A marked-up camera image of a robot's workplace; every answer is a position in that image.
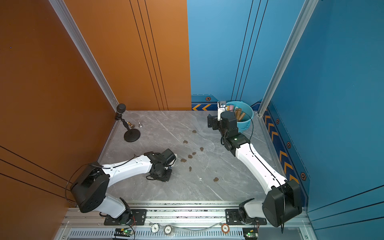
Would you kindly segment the green pointed shovel wooden handle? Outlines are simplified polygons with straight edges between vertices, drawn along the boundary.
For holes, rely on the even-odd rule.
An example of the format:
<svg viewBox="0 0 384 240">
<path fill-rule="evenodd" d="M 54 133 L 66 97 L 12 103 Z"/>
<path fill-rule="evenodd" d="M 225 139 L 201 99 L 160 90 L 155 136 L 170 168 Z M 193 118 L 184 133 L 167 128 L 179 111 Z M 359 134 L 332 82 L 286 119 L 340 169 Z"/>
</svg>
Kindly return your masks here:
<svg viewBox="0 0 384 240">
<path fill-rule="evenodd" d="M 236 118 L 237 118 L 237 120 L 240 118 L 241 114 L 242 114 L 242 109 L 240 109 L 240 108 L 236 109 Z"/>
</svg>

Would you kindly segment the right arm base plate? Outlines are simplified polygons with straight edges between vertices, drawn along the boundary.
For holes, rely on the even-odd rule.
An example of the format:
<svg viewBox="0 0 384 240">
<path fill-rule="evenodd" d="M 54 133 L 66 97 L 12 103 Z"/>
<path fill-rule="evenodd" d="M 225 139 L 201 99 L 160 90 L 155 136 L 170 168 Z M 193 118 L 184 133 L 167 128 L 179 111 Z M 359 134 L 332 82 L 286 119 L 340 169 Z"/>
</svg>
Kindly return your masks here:
<svg viewBox="0 0 384 240">
<path fill-rule="evenodd" d="M 226 224 L 229 226 L 234 225 L 267 225 L 267 220 L 264 218 L 250 218 L 244 211 L 239 209 L 226 209 L 225 210 Z"/>
</svg>

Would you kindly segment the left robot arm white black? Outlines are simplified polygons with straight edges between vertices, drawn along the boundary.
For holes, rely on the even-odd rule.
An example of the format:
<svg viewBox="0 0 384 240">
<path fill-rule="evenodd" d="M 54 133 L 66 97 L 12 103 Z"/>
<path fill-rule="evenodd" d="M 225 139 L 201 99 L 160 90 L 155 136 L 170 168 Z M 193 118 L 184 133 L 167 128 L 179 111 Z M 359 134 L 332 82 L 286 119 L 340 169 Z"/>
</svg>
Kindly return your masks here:
<svg viewBox="0 0 384 240">
<path fill-rule="evenodd" d="M 167 149 L 162 153 L 147 152 L 116 164 L 100 165 L 97 162 L 87 167 L 70 187 L 70 192 L 82 213 L 99 212 L 116 225 L 132 225 L 134 213 L 123 198 L 107 193 L 112 185 L 128 178 L 146 174 L 149 180 L 167 182 L 172 174 L 172 165 L 177 154 Z"/>
</svg>

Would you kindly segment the light green trowel wooden handle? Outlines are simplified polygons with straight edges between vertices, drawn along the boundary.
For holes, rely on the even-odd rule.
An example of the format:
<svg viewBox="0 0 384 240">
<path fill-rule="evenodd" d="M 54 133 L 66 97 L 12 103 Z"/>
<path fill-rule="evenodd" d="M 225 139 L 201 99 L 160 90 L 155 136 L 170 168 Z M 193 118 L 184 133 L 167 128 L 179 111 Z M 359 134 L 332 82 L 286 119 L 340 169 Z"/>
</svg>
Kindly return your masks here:
<svg viewBox="0 0 384 240">
<path fill-rule="evenodd" d="M 246 115 L 246 113 L 244 113 L 244 112 L 241 112 L 240 114 L 238 114 L 237 121 L 238 122 L 242 121 L 242 119 L 244 118 L 245 115 Z"/>
</svg>

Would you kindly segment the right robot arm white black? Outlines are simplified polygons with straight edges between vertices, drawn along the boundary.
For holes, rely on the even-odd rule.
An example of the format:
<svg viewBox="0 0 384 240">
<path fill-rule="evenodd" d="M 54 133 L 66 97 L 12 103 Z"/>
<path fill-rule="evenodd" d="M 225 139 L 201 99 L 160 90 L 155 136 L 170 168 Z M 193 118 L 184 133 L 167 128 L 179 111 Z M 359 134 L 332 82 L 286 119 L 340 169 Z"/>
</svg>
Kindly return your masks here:
<svg viewBox="0 0 384 240">
<path fill-rule="evenodd" d="M 235 113 L 208 115 L 207 122 L 209 128 L 220 132 L 221 144 L 250 170 L 266 194 L 262 203 L 249 199 L 239 204 L 239 216 L 244 224 L 265 219 L 272 226 L 282 228 L 302 213 L 300 185 L 294 180 L 288 181 L 264 160 L 250 139 L 239 132 Z"/>
</svg>

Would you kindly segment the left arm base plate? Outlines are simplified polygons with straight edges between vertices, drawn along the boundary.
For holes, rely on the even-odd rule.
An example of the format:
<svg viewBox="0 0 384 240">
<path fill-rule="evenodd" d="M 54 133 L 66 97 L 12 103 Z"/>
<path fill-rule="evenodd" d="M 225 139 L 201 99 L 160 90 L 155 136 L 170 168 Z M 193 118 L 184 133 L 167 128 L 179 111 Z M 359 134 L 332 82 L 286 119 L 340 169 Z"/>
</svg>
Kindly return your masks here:
<svg viewBox="0 0 384 240">
<path fill-rule="evenodd" d="M 120 217 L 114 219 L 107 215 L 104 221 L 105 226 L 143 226 L 147 217 L 146 209 L 133 209 L 125 211 Z"/>
</svg>

